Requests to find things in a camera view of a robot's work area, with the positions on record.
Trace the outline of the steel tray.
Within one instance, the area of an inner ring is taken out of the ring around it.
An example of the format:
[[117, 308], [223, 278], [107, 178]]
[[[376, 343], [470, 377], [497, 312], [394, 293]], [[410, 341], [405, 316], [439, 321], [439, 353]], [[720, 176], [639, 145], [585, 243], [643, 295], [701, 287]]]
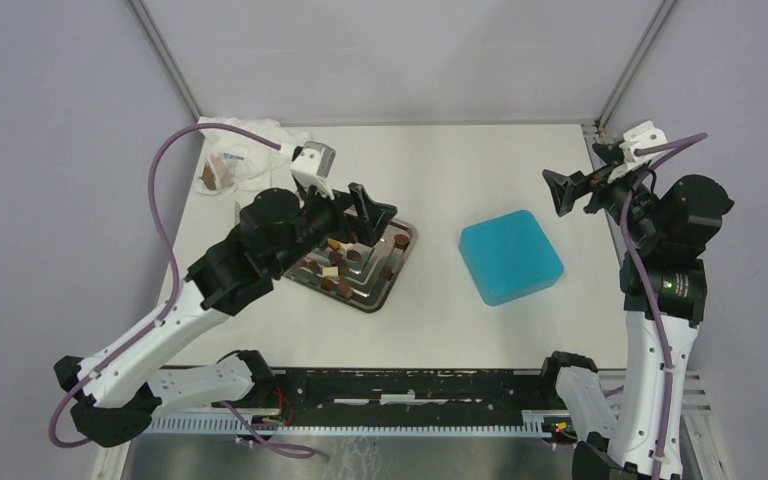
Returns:
[[413, 225], [396, 218], [375, 245], [329, 239], [284, 277], [358, 311], [374, 313], [385, 303], [417, 237]]

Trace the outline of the teal box lid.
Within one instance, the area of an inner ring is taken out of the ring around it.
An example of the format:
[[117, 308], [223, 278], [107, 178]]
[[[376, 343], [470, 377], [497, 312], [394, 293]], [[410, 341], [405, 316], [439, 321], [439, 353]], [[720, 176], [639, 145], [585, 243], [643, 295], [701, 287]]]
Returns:
[[458, 250], [488, 306], [548, 289], [564, 274], [560, 256], [528, 210], [513, 211], [464, 228]]

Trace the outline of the teal chocolate box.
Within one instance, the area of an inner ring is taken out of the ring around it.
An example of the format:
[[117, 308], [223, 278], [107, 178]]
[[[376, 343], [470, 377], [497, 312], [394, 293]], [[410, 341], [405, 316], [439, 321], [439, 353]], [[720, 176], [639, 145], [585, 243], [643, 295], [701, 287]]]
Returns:
[[462, 257], [480, 298], [488, 306], [550, 288], [564, 274], [557, 254], [466, 252]]

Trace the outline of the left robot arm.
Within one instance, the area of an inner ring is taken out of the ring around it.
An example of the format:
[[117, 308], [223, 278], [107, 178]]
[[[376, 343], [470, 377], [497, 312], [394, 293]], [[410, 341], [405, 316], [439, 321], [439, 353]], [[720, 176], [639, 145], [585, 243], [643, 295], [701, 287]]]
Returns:
[[55, 363], [81, 442], [118, 446], [156, 419], [201, 405], [266, 405], [276, 379], [256, 350], [187, 368], [171, 360], [269, 294], [313, 250], [330, 240], [373, 246], [396, 214], [395, 206], [374, 201], [358, 183], [329, 196], [301, 188], [258, 193], [223, 240], [175, 274], [166, 302], [99, 353]]

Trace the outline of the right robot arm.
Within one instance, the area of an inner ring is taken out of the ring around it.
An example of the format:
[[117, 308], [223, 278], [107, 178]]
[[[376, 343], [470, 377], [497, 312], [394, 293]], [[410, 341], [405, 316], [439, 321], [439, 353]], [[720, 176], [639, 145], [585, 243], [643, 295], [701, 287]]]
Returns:
[[682, 397], [689, 356], [704, 318], [707, 278], [702, 254], [720, 231], [733, 200], [715, 180], [687, 175], [654, 194], [644, 169], [610, 180], [543, 172], [556, 211], [587, 197], [605, 212], [626, 247], [619, 271], [626, 314], [627, 366], [620, 405], [612, 408], [598, 368], [586, 356], [556, 351], [537, 382], [540, 400], [566, 407], [574, 428], [576, 479], [679, 479]]

